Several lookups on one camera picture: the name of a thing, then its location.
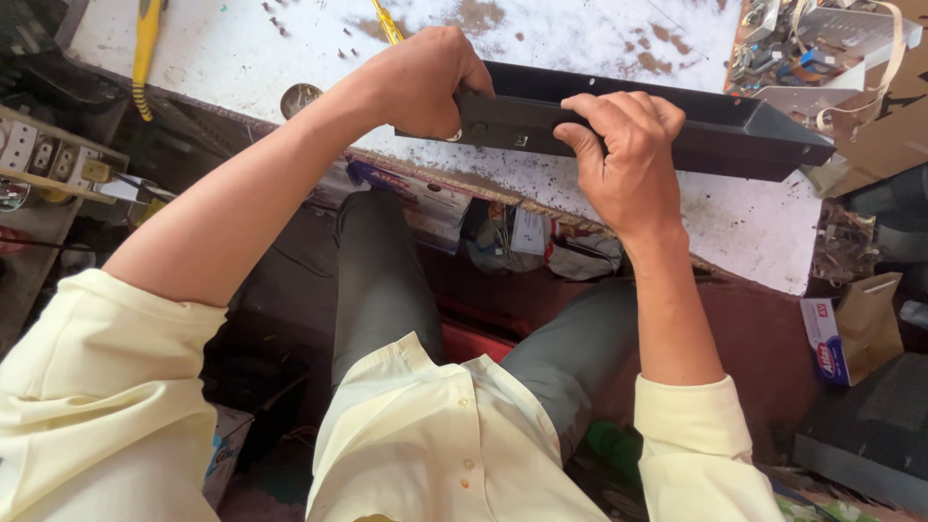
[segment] black device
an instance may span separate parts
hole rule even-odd
[[[643,91],[687,114],[673,144],[677,170],[779,182],[799,165],[824,164],[835,151],[826,139],[762,99],[484,63],[493,77],[496,99],[455,95],[461,115],[457,143],[574,157],[574,151],[553,136],[554,127],[568,122],[589,127],[589,122],[562,109],[561,100],[583,93]],[[412,137],[399,130],[395,134]]]

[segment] hand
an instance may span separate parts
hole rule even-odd
[[[493,79],[458,27],[428,27],[379,53],[335,88],[364,96],[377,124],[419,137],[453,137],[460,130],[451,95],[462,89],[494,98]]]
[[[582,94],[565,99],[561,106],[587,118],[605,137],[609,154],[603,158],[599,138],[588,128],[561,124],[554,129],[554,137],[576,152],[580,189],[626,247],[660,241],[682,229],[670,144],[686,114],[643,92]]]

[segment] person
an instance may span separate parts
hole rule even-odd
[[[216,412],[198,374],[224,307],[337,154],[383,124],[452,137],[459,89],[494,95],[459,29],[426,29],[216,168],[102,270],[61,281],[0,366],[0,520],[216,520],[200,494]],[[595,285],[501,364],[445,364],[399,203],[350,196],[335,231],[338,389],[307,520],[606,520],[561,467],[635,345],[651,518],[782,520],[690,268],[670,158],[685,115],[640,92],[562,105],[596,131],[554,134],[637,292]]]

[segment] cream shirt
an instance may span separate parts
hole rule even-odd
[[[216,520],[198,374],[224,314],[99,270],[62,281],[0,365],[0,521]],[[653,520],[782,520],[730,378],[639,377],[635,424]],[[313,521],[607,520],[528,389],[487,357],[435,366],[413,333],[348,372],[312,471]]]

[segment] yellow screwdriver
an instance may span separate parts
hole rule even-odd
[[[151,109],[145,101],[145,81],[151,67],[151,52],[158,38],[158,18],[161,0],[139,0],[138,20],[135,24],[135,62],[132,64],[132,98],[146,122],[152,120]]]
[[[390,45],[395,46],[403,41],[403,35],[400,34],[399,30],[396,29],[396,26],[393,25],[393,19],[390,18],[390,11],[384,9],[380,6],[380,2],[377,0],[372,0],[374,2],[374,7],[377,9],[377,20],[380,20],[380,26],[383,28],[383,31],[387,33],[387,40],[390,40]]]

